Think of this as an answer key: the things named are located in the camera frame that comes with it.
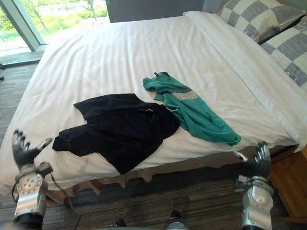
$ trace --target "black cable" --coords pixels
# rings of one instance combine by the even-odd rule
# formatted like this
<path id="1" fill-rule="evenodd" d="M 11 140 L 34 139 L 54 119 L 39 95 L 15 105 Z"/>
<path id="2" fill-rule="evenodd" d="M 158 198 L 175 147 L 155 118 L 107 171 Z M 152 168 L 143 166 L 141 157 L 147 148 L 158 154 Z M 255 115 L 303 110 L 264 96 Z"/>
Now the black cable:
<path id="1" fill-rule="evenodd" d="M 15 190 L 16 185 L 17 183 L 14 184 L 13 189 L 12 189 L 12 198 L 15 201 L 15 203 L 17 203 L 17 199 L 14 197 L 14 190 Z"/>
<path id="2" fill-rule="evenodd" d="M 74 227 L 74 230 L 76 230 L 76 229 L 77 229 L 77 226 L 78 226 L 78 224 L 79 224 L 80 218 L 81 218 L 81 214 L 80 214 L 79 212 L 77 212 L 77 211 L 74 209 L 74 207 L 72 206 L 71 198 L 70 198 L 69 195 L 65 192 L 65 190 L 62 189 L 62 188 L 56 183 L 56 181 L 55 181 L 55 179 L 54 179 L 52 173 L 50 173 L 50 175 L 51 175 L 51 178 L 52 178 L 52 180 L 53 180 L 53 183 L 56 185 L 56 187 L 58 187 L 58 188 L 62 191 L 62 193 L 64 193 L 64 195 L 67 197 L 69 206 L 71 207 L 71 210 L 72 210 L 76 215 L 78 215 L 78 220 L 77 220 L 77 223 L 76 223 L 76 225 L 75 225 L 75 227 Z"/>

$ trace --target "checkered pillow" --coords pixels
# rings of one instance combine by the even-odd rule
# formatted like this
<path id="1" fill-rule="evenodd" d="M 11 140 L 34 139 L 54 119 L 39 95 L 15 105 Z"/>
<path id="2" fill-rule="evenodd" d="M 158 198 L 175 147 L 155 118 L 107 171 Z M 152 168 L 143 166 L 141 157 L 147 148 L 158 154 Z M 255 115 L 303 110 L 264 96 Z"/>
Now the checkered pillow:
<path id="1" fill-rule="evenodd" d="M 276 0 L 230 0 L 218 15 L 261 43 L 278 34 L 304 13 Z"/>
<path id="2" fill-rule="evenodd" d="M 307 92 L 307 17 L 261 46 Z"/>

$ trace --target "greenery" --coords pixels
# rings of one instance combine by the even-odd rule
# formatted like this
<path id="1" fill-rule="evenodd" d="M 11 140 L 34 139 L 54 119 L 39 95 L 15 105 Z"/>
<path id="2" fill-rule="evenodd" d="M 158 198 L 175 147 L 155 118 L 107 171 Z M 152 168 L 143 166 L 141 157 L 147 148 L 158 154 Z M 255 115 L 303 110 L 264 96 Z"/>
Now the greenery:
<path id="1" fill-rule="evenodd" d="M 94 0 L 88 0 L 88 7 L 84 7 L 77 14 L 69 15 L 40 15 L 39 6 L 65 4 L 70 2 L 79 2 L 82 0 L 21 0 L 24 8 L 28 12 L 33 24 L 43 35 L 55 34 L 59 30 L 69 29 L 79 24 L 82 20 L 88 18 L 106 17 L 107 9 L 103 6 L 93 7 Z M 75 9 L 73 5 L 62 5 L 59 10 L 65 9 L 69 12 L 70 9 Z M 13 27 L 10 20 L 0 11 L 0 38 L 4 41 L 12 41 L 18 37 L 18 33 Z"/>
<path id="2" fill-rule="evenodd" d="M 8 31 L 14 29 L 12 23 L 5 15 L 5 13 L 1 10 L 0 11 L 0 30 L 1 31 Z"/>
<path id="3" fill-rule="evenodd" d="M 78 13 L 78 16 L 81 17 L 82 19 L 87 19 L 87 18 L 93 18 L 94 13 L 92 11 L 89 11 L 88 9 L 81 11 Z M 107 9 L 106 7 L 97 7 L 95 8 L 95 16 L 96 17 L 106 17 L 107 16 Z"/>
<path id="4" fill-rule="evenodd" d="M 79 2 L 84 0 L 33 0 L 33 3 L 41 6 L 48 6 L 48 5 L 54 5 L 54 4 L 65 4 L 70 2 Z"/>

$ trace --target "white bed sheet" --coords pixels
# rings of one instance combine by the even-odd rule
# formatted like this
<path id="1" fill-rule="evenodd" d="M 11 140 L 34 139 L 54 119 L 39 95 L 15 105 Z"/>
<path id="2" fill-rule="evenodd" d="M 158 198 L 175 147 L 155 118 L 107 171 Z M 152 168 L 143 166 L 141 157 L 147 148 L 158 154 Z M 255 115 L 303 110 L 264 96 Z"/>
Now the white bed sheet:
<path id="1" fill-rule="evenodd" d="M 252 39 L 216 15 L 185 16 L 96 26 L 63 38 L 45 51 L 10 123 L 0 150 L 0 193 L 9 194 L 18 168 L 12 133 L 32 145 L 85 124 L 76 102 L 111 93 L 154 100 L 142 79 L 166 71 L 193 89 L 241 135 L 234 149 L 307 142 L 307 95 Z M 192 137 L 179 128 L 134 170 L 230 151 L 226 144 Z M 35 159 L 49 162 L 63 188 L 119 173 L 100 154 L 78 157 L 50 144 Z M 50 190 L 57 190 L 47 176 Z"/>

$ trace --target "glass window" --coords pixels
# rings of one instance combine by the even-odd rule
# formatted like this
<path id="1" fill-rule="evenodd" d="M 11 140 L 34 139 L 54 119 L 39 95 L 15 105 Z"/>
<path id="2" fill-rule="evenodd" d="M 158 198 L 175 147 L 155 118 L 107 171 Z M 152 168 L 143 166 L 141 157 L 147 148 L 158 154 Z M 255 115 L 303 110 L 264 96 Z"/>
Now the glass window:
<path id="1" fill-rule="evenodd" d="M 109 23 L 105 0 L 21 0 L 48 44 L 84 26 Z"/>
<path id="2" fill-rule="evenodd" d="M 1 56 L 18 53 L 30 52 L 27 44 L 20 37 L 10 20 L 0 8 L 0 51 Z"/>

